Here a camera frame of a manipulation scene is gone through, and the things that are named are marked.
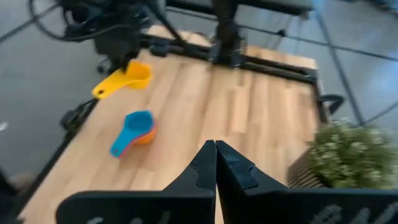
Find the wooden table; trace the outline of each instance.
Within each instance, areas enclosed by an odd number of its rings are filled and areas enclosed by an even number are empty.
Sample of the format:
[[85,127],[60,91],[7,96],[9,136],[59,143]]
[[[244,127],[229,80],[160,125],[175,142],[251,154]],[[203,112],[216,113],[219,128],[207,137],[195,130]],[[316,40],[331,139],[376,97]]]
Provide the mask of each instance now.
[[[163,27],[151,34],[168,37]],[[191,43],[209,45],[181,32]],[[316,68],[308,58],[249,47],[247,54]],[[20,214],[26,224],[55,223],[59,203],[84,190],[162,190],[189,164],[207,139],[220,139],[286,184],[289,165],[306,149],[318,126],[310,85],[248,70],[143,50],[152,66],[145,90],[123,88],[101,100]],[[151,110],[158,133],[152,143],[133,147],[122,159],[109,149],[125,115]],[[219,203],[216,222],[222,223]]]

